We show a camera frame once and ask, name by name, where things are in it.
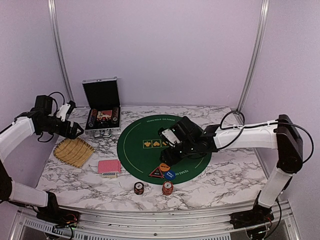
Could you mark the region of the orange big blind button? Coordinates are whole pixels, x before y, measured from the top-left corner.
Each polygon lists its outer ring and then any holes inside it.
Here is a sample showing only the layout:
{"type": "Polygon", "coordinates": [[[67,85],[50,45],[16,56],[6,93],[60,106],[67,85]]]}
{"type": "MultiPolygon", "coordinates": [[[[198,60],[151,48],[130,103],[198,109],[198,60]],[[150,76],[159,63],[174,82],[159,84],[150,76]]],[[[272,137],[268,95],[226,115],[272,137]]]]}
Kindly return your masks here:
{"type": "Polygon", "coordinates": [[[168,171],[171,169],[171,167],[168,166],[168,165],[165,164],[165,163],[161,163],[161,164],[159,165],[159,169],[160,169],[162,172],[168,172],[168,171]]]}

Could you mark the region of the blue small blind button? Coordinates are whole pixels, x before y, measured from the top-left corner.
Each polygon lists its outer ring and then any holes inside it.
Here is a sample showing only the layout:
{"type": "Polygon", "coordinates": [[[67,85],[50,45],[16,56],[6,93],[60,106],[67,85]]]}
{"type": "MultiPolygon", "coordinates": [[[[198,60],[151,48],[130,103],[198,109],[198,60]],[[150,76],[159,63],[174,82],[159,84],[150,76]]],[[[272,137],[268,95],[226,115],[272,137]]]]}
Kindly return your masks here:
{"type": "Polygon", "coordinates": [[[164,177],[167,180],[174,180],[176,178],[176,173],[173,170],[166,171],[164,177]]]}

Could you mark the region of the triangular all-in button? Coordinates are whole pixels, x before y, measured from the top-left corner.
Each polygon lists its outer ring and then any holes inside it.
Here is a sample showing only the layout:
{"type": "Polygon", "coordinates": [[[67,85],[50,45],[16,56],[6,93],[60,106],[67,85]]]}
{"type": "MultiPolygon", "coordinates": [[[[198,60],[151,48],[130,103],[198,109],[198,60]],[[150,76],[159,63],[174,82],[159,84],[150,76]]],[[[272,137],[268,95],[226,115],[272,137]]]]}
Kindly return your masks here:
{"type": "Polygon", "coordinates": [[[159,166],[157,166],[148,176],[151,178],[164,179],[163,172],[161,171],[159,166]]]}

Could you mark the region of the red poker chip stack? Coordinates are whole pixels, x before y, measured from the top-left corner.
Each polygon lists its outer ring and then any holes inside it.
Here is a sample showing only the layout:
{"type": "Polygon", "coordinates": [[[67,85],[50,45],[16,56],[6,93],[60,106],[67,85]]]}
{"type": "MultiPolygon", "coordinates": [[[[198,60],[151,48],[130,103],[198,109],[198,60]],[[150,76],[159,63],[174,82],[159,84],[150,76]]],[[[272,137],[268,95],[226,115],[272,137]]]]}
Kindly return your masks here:
{"type": "Polygon", "coordinates": [[[162,184],[162,193],[166,196],[169,196],[172,194],[174,190],[174,185],[171,181],[165,181],[163,184],[162,184]]]}

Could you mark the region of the black poker chip stack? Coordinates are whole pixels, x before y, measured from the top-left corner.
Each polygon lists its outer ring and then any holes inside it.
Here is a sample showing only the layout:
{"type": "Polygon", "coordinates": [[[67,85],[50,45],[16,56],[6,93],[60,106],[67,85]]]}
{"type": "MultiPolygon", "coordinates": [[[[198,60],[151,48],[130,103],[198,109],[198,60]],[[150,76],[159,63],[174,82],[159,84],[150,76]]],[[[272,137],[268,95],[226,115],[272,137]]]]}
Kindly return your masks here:
{"type": "Polygon", "coordinates": [[[136,195],[142,195],[144,193],[144,184],[142,182],[136,182],[133,189],[136,195]]]}

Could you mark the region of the red-backed card deck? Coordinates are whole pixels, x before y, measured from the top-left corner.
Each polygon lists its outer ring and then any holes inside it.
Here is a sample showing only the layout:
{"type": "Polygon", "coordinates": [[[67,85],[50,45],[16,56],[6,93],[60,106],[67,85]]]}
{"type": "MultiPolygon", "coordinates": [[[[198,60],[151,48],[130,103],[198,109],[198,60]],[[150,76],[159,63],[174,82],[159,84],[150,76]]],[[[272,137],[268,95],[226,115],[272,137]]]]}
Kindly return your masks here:
{"type": "Polygon", "coordinates": [[[100,160],[98,162],[97,171],[99,174],[120,173],[121,172],[121,162],[117,159],[100,160]]]}

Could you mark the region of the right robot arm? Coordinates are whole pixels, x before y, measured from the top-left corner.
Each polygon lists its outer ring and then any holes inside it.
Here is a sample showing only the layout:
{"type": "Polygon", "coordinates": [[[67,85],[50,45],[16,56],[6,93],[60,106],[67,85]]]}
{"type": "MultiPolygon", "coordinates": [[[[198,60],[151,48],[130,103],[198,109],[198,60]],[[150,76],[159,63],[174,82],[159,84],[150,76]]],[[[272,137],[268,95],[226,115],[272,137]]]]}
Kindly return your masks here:
{"type": "Polygon", "coordinates": [[[224,149],[265,148],[278,151],[278,161],[247,219],[258,224],[267,216],[276,198],[303,167],[303,140],[290,118],[282,114],[276,120],[258,124],[222,127],[209,125],[202,129],[184,116],[171,127],[158,130],[169,146],[160,154],[160,161],[173,166],[184,158],[217,153],[224,149]]]}

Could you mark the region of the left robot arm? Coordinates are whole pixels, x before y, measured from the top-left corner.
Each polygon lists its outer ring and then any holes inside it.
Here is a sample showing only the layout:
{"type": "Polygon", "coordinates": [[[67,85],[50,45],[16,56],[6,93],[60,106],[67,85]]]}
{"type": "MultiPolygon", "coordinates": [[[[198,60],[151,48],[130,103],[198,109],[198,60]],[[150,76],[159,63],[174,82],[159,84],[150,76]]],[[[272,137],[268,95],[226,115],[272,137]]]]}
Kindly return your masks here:
{"type": "Polygon", "coordinates": [[[4,166],[6,158],[25,139],[32,135],[49,133],[74,140],[84,133],[84,129],[68,117],[76,108],[72,100],[64,102],[52,112],[57,101],[50,95],[38,95],[34,107],[18,115],[14,121],[0,132],[0,200],[41,207],[44,215],[53,223],[63,219],[63,211],[55,204],[53,193],[38,190],[12,180],[4,166]]]}

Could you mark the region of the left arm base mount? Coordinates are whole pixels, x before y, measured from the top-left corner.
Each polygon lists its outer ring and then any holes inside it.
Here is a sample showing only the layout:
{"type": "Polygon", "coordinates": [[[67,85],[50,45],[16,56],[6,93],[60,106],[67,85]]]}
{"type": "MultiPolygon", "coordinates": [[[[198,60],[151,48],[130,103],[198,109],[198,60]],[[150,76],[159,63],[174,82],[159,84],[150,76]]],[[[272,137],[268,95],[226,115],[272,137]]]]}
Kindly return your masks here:
{"type": "Polygon", "coordinates": [[[56,228],[75,227],[80,213],[64,208],[37,207],[36,217],[40,220],[57,225],[56,228]]]}

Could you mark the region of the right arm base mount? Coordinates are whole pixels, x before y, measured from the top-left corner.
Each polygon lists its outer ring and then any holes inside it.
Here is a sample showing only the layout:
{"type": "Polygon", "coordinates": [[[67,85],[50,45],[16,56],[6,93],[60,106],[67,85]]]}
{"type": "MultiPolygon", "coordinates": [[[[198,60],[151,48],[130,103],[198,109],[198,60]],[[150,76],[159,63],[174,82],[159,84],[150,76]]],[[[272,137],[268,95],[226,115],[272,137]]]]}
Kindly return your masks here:
{"type": "Polygon", "coordinates": [[[253,208],[230,214],[229,223],[233,225],[234,229],[240,229],[272,222],[274,219],[270,208],[253,208]]]}

